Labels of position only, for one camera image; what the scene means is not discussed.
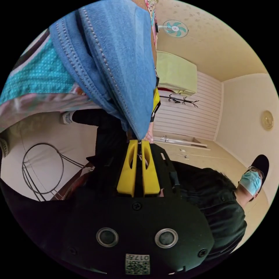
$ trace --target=human hand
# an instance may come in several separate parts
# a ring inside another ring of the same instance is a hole
[[[144,140],[148,140],[149,143],[154,143],[153,139],[153,127],[154,127],[154,122],[149,123],[149,128],[148,131],[144,137]]]

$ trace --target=white sneaker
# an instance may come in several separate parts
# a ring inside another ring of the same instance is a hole
[[[2,150],[2,157],[5,158],[9,154],[9,147],[7,142],[0,138],[0,148]]]
[[[67,111],[61,115],[62,123],[63,124],[70,124],[72,123],[72,116],[75,111]]]

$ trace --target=screw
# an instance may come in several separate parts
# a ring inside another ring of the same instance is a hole
[[[207,249],[201,249],[198,253],[198,257],[202,258],[206,255]]]
[[[134,209],[134,210],[140,210],[141,207],[142,207],[142,205],[141,205],[139,202],[135,202],[135,203],[133,204],[133,209]]]
[[[71,254],[76,255],[76,249],[73,247],[69,247],[69,251]]]

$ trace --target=eyeglasses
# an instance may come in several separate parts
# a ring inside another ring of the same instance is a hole
[[[257,172],[260,179],[263,179],[263,178],[264,178],[264,173],[263,173],[262,171],[260,171],[259,169],[255,168],[255,167],[253,167],[253,166],[250,166],[250,167],[248,168],[248,170],[249,170],[250,172]]]

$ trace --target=teal patterned fabric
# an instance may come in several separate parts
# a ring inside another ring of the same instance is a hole
[[[69,93],[74,84],[60,61],[51,39],[19,72],[8,77],[0,95],[0,105],[28,93]]]

